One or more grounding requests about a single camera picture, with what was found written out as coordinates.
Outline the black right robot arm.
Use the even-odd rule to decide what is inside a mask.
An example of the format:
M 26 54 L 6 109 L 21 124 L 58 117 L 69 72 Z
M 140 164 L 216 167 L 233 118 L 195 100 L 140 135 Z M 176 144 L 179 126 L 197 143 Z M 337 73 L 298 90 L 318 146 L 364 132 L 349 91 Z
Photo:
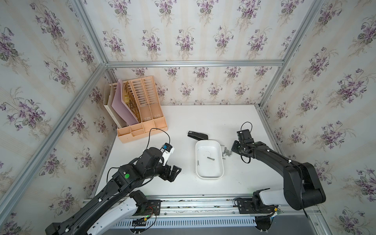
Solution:
M 286 204 L 299 211 L 322 204 L 326 195 L 315 167 L 310 163 L 291 160 L 269 148 L 263 142 L 256 142 L 248 129 L 237 132 L 232 151 L 241 157 L 253 158 L 268 165 L 283 178 L 280 195 Z

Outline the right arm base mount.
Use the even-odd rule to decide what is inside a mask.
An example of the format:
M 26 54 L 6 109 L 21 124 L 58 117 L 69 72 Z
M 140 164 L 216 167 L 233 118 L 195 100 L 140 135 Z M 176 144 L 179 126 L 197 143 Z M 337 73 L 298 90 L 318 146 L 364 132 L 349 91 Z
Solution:
M 258 198 L 241 198 L 234 200 L 240 214 L 273 214 L 277 211 L 275 205 L 264 205 Z

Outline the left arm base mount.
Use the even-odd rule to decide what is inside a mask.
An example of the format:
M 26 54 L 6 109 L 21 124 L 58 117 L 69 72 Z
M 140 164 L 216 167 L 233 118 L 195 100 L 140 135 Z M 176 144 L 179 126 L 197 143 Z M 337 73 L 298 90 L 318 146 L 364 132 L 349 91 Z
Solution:
M 160 215 L 161 202 L 161 200 L 149 200 L 138 207 L 133 216 Z

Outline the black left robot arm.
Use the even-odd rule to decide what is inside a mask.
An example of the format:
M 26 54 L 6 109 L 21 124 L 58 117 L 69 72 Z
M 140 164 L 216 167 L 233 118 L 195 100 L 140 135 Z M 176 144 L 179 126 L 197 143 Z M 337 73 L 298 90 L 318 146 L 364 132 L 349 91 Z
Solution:
M 139 190 L 154 177 L 173 182 L 181 168 L 167 161 L 174 147 L 164 144 L 161 149 L 151 147 L 128 164 L 117 168 L 106 186 L 73 216 L 60 223 L 52 223 L 47 235 L 102 235 L 127 216 L 147 206 L 146 196 Z

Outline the white plastic storage box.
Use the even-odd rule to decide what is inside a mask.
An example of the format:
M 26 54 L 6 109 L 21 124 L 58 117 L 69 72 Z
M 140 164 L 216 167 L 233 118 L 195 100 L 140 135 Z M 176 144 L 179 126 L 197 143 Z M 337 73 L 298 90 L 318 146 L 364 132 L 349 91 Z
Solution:
M 195 145 L 195 171 L 203 180 L 218 180 L 224 176 L 224 163 L 222 148 L 219 142 L 214 140 L 198 141 Z

